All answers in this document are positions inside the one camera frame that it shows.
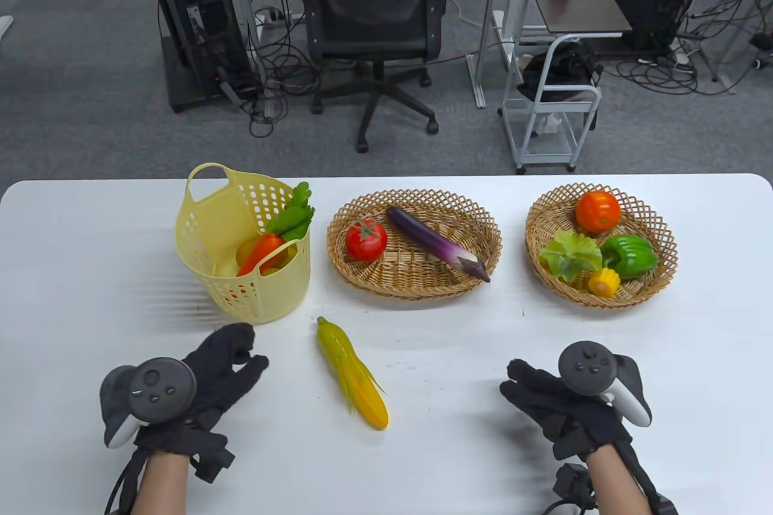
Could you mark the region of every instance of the hand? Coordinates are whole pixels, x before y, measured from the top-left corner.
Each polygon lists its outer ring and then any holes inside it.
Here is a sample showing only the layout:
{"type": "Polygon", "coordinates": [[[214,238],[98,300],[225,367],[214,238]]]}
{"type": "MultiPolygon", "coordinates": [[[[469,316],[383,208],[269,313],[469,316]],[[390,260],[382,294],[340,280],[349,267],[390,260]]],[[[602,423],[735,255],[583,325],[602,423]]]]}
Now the hand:
{"type": "Polygon", "coordinates": [[[556,459],[580,455],[585,460],[601,446],[632,440],[615,410],[598,397],[577,394],[560,378],[523,360],[512,360],[507,376],[510,380],[499,391],[542,427],[556,459]]]}
{"type": "MultiPolygon", "coordinates": [[[[225,325],[183,358],[182,361],[196,377],[193,402],[172,421],[150,424],[139,429],[135,445],[151,452],[199,455],[202,465],[208,459],[215,459],[221,468],[229,466],[234,455],[225,450],[228,439],[210,430],[224,412],[254,387],[268,367],[267,357],[249,354],[254,339],[255,330],[249,324],[225,325]],[[233,366],[240,364],[243,364],[243,368],[234,372],[233,366]]],[[[216,469],[212,474],[206,470],[198,469],[196,474],[210,482],[220,471],[216,469]]]]}

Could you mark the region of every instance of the basket handle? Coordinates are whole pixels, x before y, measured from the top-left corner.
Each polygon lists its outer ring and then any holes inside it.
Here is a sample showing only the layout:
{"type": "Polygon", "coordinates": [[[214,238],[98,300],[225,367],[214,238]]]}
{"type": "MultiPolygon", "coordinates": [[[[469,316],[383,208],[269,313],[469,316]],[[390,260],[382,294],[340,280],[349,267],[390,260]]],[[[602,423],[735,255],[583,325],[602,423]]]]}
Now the basket handle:
{"type": "Polygon", "coordinates": [[[270,260],[274,256],[279,255],[280,253],[284,252],[285,249],[289,249],[290,247],[292,247],[293,245],[297,244],[300,241],[301,241],[300,239],[290,239],[289,242],[284,242],[284,244],[280,245],[278,248],[274,249],[273,252],[271,252],[270,254],[266,255],[263,259],[261,259],[259,262],[257,262],[257,265],[255,266],[255,269],[252,270],[252,271],[254,272],[255,270],[257,270],[257,272],[260,275],[260,277],[263,277],[263,274],[260,273],[260,266],[265,264],[266,261],[270,260]]]}
{"type": "Polygon", "coordinates": [[[191,181],[193,181],[193,178],[195,178],[196,175],[204,171],[205,169],[210,169],[211,167],[216,167],[217,169],[222,169],[224,173],[226,173],[226,178],[228,178],[229,182],[232,183],[233,180],[231,179],[231,176],[234,174],[233,169],[229,169],[229,167],[226,167],[223,164],[220,164],[219,162],[203,162],[198,167],[195,167],[190,175],[188,175],[188,180],[185,181],[185,197],[193,204],[199,203],[199,201],[196,201],[193,198],[193,195],[191,195],[191,181]]]}

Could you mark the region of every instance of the eggplant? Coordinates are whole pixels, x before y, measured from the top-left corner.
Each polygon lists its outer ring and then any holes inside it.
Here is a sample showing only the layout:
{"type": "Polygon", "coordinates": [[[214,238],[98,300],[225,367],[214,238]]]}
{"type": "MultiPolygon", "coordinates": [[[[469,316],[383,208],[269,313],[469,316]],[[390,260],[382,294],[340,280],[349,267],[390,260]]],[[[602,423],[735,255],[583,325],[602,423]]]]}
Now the eggplant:
{"type": "Polygon", "coordinates": [[[397,229],[413,239],[428,253],[433,254],[441,261],[445,261],[450,267],[486,283],[491,281],[489,274],[486,273],[486,264],[477,255],[443,237],[405,209],[392,206],[386,210],[386,217],[397,229]]]}

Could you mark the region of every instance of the controller button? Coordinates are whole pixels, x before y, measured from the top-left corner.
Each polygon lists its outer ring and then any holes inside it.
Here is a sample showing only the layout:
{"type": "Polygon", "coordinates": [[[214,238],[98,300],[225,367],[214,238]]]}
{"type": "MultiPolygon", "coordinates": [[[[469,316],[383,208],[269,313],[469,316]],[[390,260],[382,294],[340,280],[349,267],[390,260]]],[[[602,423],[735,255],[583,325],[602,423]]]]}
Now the controller button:
{"type": "Polygon", "coordinates": [[[146,383],[147,386],[157,385],[160,379],[161,375],[158,374],[157,371],[147,371],[143,377],[144,383],[146,383]]]}

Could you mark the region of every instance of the black bag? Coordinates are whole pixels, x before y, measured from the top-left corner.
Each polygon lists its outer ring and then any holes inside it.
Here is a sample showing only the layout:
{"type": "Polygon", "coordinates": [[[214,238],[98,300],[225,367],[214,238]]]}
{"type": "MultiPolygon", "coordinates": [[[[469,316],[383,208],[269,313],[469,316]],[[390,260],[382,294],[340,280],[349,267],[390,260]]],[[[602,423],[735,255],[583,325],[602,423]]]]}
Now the black bag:
{"type": "MultiPolygon", "coordinates": [[[[546,56],[547,52],[538,54],[531,59],[522,73],[524,82],[517,87],[519,92],[532,102],[536,98],[536,88],[545,66],[546,56]]],[[[545,84],[597,86],[602,71],[604,71],[604,67],[601,63],[596,62],[596,58],[585,44],[564,42],[559,44],[553,52],[545,84]]],[[[578,91],[543,92],[541,100],[544,102],[565,101],[578,93],[578,91]]]]}

